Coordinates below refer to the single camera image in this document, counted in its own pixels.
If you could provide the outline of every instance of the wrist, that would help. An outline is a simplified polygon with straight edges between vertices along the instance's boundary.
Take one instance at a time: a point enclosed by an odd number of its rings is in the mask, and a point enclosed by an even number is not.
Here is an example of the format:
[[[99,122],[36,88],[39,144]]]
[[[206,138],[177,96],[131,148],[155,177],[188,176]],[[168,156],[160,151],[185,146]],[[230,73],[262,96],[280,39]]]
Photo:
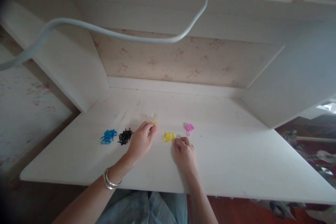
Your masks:
[[[198,182],[199,179],[200,179],[197,170],[190,169],[190,170],[185,172],[185,175],[186,175],[187,181],[189,183]]]
[[[108,179],[114,183],[119,184],[123,177],[134,167],[135,163],[128,156],[123,155],[117,163],[110,167],[108,172]]]

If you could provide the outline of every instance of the hand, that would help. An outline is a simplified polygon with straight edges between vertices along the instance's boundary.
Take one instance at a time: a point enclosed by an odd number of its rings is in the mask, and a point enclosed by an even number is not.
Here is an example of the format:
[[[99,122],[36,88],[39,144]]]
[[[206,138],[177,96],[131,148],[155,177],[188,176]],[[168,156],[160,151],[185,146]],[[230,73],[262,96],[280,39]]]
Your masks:
[[[174,140],[175,158],[177,166],[189,176],[198,176],[196,151],[187,137]]]
[[[155,124],[145,121],[133,133],[132,140],[126,155],[134,164],[139,162],[139,160],[145,156],[151,148],[156,129],[157,127]]]

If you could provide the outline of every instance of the floral wallpaper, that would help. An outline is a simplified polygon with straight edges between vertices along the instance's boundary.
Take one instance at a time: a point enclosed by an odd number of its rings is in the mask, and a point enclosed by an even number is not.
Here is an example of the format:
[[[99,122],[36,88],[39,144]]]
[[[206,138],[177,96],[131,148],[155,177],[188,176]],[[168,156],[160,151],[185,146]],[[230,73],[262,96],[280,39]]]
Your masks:
[[[131,30],[141,37],[171,35]],[[274,58],[280,46],[185,37],[174,44],[142,44],[91,32],[108,76],[246,88]]]
[[[0,62],[22,48],[0,27]],[[0,171],[9,171],[78,109],[33,61],[0,72]]]

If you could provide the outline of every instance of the desk surface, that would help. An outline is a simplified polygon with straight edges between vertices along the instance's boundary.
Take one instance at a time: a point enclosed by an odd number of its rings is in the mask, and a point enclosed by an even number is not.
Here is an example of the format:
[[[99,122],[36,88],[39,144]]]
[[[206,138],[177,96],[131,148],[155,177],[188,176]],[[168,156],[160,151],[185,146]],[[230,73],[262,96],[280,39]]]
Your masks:
[[[80,114],[21,173],[22,180],[90,185],[128,149],[118,137],[101,145],[104,132],[135,131],[149,114],[159,130],[148,154],[123,179],[121,188],[188,191],[174,163],[165,131],[186,135],[196,148],[208,195],[336,204],[336,191],[276,131],[268,129],[237,99],[110,88]]]

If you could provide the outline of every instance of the silver bracelet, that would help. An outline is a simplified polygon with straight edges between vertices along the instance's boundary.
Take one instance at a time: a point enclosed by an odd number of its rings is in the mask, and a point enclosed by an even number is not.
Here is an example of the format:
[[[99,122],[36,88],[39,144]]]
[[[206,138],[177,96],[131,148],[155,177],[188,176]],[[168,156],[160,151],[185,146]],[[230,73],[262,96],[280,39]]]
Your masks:
[[[109,178],[108,178],[108,175],[109,175],[109,170],[110,170],[110,167],[107,168],[105,171],[104,171],[104,174],[103,174],[103,178],[104,178],[104,182],[105,182],[105,186],[109,189],[109,190],[113,190],[115,188],[117,188],[122,181],[120,181],[119,184],[113,184]]]

